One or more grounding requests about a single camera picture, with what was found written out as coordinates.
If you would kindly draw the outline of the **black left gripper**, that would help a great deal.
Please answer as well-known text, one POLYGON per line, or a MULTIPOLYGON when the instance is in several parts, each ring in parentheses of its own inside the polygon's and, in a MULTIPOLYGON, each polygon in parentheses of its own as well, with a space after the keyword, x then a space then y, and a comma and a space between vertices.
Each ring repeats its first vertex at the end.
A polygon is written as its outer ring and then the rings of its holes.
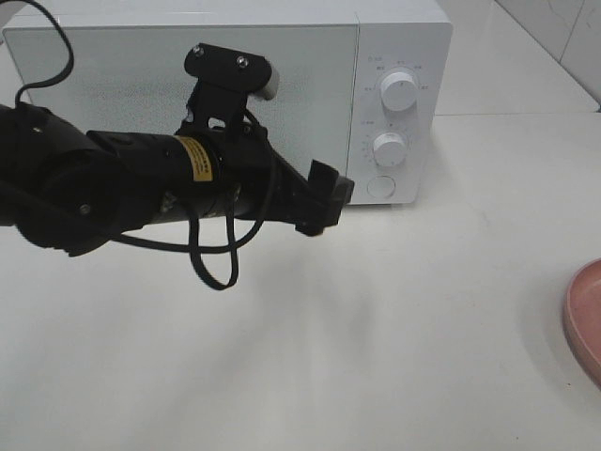
POLYGON ((336 226, 354 182, 313 160, 308 179, 273 149, 255 117, 245 117, 231 134, 184 122, 176 139, 188 151, 192 181, 177 189, 201 217, 233 211, 236 219, 296 226, 308 237, 336 226))

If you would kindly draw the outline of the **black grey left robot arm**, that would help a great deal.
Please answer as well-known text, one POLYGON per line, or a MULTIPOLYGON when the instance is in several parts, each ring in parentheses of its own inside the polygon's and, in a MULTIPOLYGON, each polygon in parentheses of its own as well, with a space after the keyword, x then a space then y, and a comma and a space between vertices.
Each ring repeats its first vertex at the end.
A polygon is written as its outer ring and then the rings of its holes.
POLYGON ((82 132, 43 107, 1 110, 1 223, 73 257, 190 217, 316 236, 338 223, 353 188, 319 161, 300 174, 256 123, 237 136, 187 122, 175 134, 82 132))

